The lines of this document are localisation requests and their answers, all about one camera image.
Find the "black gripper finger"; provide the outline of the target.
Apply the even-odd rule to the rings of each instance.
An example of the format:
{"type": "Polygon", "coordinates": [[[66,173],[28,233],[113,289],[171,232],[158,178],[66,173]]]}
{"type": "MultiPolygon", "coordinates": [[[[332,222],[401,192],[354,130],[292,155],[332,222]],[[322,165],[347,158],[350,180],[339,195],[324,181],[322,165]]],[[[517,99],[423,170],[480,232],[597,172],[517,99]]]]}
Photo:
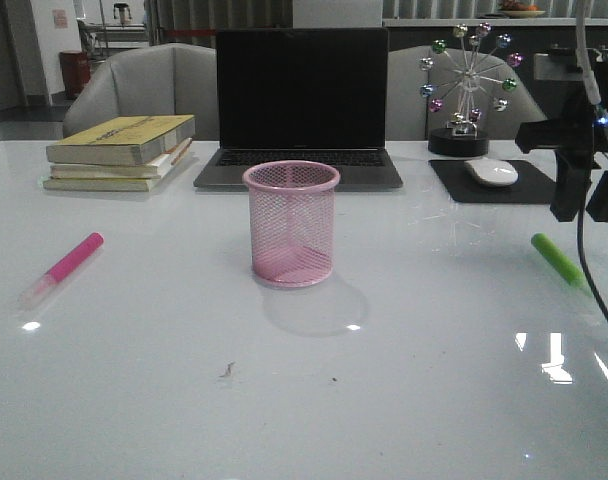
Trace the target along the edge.
{"type": "Polygon", "coordinates": [[[550,211],[558,221],[571,222],[585,202],[590,186],[592,155],[558,149],[555,159],[556,181],[550,211]]]}
{"type": "Polygon", "coordinates": [[[608,222],[608,171],[595,187],[586,211],[595,222],[608,222]]]}

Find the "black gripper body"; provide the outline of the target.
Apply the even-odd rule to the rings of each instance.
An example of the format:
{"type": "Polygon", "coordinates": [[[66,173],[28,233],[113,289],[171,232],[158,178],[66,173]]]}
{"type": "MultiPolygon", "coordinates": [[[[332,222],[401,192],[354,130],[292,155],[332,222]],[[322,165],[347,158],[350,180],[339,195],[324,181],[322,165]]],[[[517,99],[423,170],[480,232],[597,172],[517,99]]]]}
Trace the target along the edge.
{"type": "Polygon", "coordinates": [[[576,88],[565,99],[559,117],[520,125],[515,143],[522,152],[562,148],[608,153],[608,60],[596,64],[594,71],[601,110],[590,105],[582,86],[576,88]]]}

